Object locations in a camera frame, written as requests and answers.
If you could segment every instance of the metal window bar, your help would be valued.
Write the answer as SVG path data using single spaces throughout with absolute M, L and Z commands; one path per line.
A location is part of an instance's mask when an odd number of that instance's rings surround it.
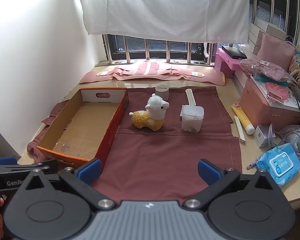
M 290 0 L 287 1 L 287 9 L 286 9 L 286 19 L 284 22 L 284 32 L 287 33 L 288 31 L 288 21 L 289 21 L 289 10 L 290 10 Z
M 145 39 L 146 60 L 150 60 L 149 40 Z
M 271 0 L 270 23 L 273 23 L 273 15 L 274 15 L 274 0 Z
M 296 31 L 294 34 L 294 45 L 297 46 L 298 39 L 300 34 L 300 0 L 298 0 L 298 8 L 297 8 L 297 25 L 296 25 Z
M 187 54 L 187 63 L 191 63 L 191 42 L 188 42 L 188 54 Z
M 170 63 L 170 41 L 166 41 L 166 59 L 167 62 Z
M 128 46 L 128 37 L 127 36 L 123 36 L 123 42 L 124 42 L 124 50 L 126 51 L 127 63 L 130 63 L 131 59 L 130 59 L 129 46 Z
M 103 36 L 103 39 L 105 40 L 106 53 L 107 53 L 107 56 L 108 56 L 109 64 L 112 64 L 113 61 L 112 61 L 112 56 L 111 56 L 111 51 L 110 51 L 108 34 L 103 34 L 102 36 Z
M 213 54 L 213 43 L 209 43 L 209 56 L 207 60 L 207 65 L 211 65 L 212 54 Z
M 257 0 L 253 0 L 252 23 L 254 23 L 254 20 L 256 19 L 256 14 L 257 14 Z

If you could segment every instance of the beige countertop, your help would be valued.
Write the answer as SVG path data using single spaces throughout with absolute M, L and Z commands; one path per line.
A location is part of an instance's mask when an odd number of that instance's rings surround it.
M 215 71 L 213 67 L 203 67 L 203 66 L 187 66 L 189 68 L 195 69 L 195 71 L 199 72 L 213 72 Z M 112 69 L 113 66 L 106 67 L 95 67 L 93 70 L 96 72 Z M 103 82 L 95 82 L 95 83 L 87 83 L 82 85 L 76 85 L 73 90 L 69 92 L 69 94 L 65 97 L 65 99 L 71 98 L 79 88 L 82 87 L 126 87 L 126 88 L 146 88 L 146 87 L 155 87 L 159 84 L 164 84 L 169 87 L 185 87 L 185 86 L 210 86 L 210 83 L 201 83 L 201 82 L 193 82 L 187 81 L 184 79 L 174 80 L 174 81 L 160 81 L 155 79 L 139 79 L 139 80 L 125 80 L 118 81 L 116 79 L 111 81 L 103 81 Z M 234 119 L 234 112 L 231 109 L 231 105 L 234 102 L 240 101 L 240 96 L 232 82 L 231 79 L 226 79 L 225 86 L 216 86 L 219 98 L 226 110 Z M 238 131 L 236 125 L 234 123 L 231 124 L 232 134 L 238 137 Z M 253 160 L 262 155 L 263 152 L 267 151 L 268 148 L 259 149 L 257 144 L 255 143 L 252 136 L 249 136 L 245 133 L 246 142 L 245 144 L 240 144 L 241 148 L 241 159 L 242 159 L 242 173 L 245 174 L 254 174 L 256 168 L 251 170 L 246 169 L 247 165 L 249 165 Z M 30 164 L 33 163 L 32 157 L 25 152 L 21 159 L 18 161 L 19 164 Z M 300 207 L 300 171 L 296 176 L 292 178 L 286 185 L 282 187 L 282 191 L 288 201 L 291 203 L 293 208 Z

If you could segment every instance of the cream tube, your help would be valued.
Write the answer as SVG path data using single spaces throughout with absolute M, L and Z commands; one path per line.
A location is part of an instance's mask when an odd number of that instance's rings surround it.
M 234 113 L 237 115 L 237 117 L 239 118 L 240 122 L 242 123 L 244 129 L 246 130 L 248 135 L 252 135 L 255 131 L 252 123 L 250 122 L 250 120 L 248 119 L 248 117 L 246 116 L 246 114 L 244 113 L 244 111 L 241 109 L 241 106 L 239 106 L 237 103 L 234 103 L 231 106 L 232 110 L 234 111 Z

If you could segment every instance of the box handle hole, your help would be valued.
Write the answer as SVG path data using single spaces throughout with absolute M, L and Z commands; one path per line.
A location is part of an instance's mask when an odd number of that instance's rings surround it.
M 97 98 L 109 98 L 110 94 L 109 93 L 96 93 Z

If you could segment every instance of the wet wipes pack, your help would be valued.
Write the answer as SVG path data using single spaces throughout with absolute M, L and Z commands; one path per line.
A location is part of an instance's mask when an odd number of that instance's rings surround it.
M 279 187 L 287 183 L 300 169 L 300 161 L 290 143 L 265 152 L 256 163 L 267 170 Z

